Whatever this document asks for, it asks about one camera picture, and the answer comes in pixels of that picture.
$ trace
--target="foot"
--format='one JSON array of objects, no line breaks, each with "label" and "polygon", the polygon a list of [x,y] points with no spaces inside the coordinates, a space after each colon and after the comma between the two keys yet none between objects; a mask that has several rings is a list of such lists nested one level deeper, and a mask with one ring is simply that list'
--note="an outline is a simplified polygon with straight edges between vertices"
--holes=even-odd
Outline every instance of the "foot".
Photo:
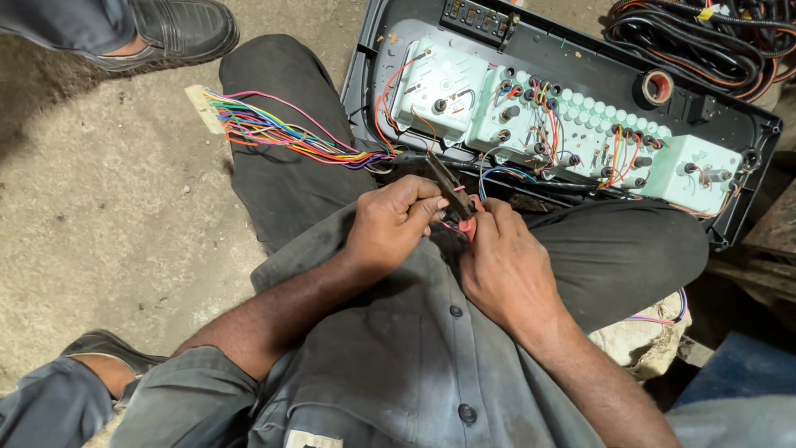
[{"label": "foot", "polygon": [[232,51],[240,37],[232,13],[214,0],[130,0],[130,7],[137,36],[88,60],[112,72],[161,59],[207,62]]},{"label": "foot", "polygon": [[117,407],[130,401],[139,379],[165,356],[150,356],[132,348],[108,330],[91,330],[72,342],[61,354],[90,368],[117,400]]}]

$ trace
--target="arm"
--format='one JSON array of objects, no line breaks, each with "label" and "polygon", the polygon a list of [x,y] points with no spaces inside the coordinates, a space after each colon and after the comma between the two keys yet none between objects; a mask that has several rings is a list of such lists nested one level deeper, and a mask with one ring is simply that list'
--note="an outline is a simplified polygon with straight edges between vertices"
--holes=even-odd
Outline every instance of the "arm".
[{"label": "arm", "polygon": [[260,380],[301,336],[406,260],[447,206],[429,179],[406,176],[357,201],[345,248],[329,261],[225,312],[174,353],[212,345]]},{"label": "arm", "polygon": [[569,315],[547,250],[520,215],[503,201],[483,205],[462,258],[467,297],[541,364],[607,446],[679,446],[646,393]]}]

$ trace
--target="red handle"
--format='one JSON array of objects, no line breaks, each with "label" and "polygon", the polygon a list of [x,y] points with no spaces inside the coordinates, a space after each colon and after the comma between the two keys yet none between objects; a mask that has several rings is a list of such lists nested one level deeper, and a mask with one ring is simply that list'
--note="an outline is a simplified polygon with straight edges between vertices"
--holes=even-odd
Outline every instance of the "red handle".
[{"label": "red handle", "polygon": [[[473,201],[476,211],[486,211],[484,206],[481,205],[481,199],[478,195],[470,195],[470,200]],[[464,232],[467,238],[470,239],[470,242],[472,242],[473,238],[475,238],[475,216],[466,221],[459,221],[458,229]]]}]

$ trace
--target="person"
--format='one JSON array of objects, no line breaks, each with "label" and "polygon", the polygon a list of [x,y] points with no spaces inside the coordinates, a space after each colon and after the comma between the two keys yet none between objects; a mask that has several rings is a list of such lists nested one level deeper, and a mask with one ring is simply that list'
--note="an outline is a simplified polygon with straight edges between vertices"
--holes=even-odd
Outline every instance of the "person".
[{"label": "person", "polygon": [[[292,37],[243,44],[220,80],[353,142],[329,75]],[[232,153],[232,188],[269,253],[256,295],[165,362],[81,336],[0,400],[0,445],[80,446],[118,399],[114,448],[678,446],[584,333],[699,275],[696,219],[644,200],[520,216],[487,199],[470,244],[435,223],[447,200],[429,179],[376,189],[365,171],[285,148]]]},{"label": "person", "polygon": [[0,0],[0,33],[116,72],[161,59],[211,61],[240,36],[229,9],[213,0]]}]

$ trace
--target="man's left hand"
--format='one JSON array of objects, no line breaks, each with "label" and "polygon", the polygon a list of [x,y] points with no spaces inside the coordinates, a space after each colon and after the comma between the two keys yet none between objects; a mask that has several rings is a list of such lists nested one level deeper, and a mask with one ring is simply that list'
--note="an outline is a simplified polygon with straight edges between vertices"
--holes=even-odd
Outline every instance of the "man's left hand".
[{"label": "man's left hand", "polygon": [[448,205],[430,179],[407,175],[357,200],[357,217],[340,253],[364,271],[386,276],[429,235],[428,224]]}]

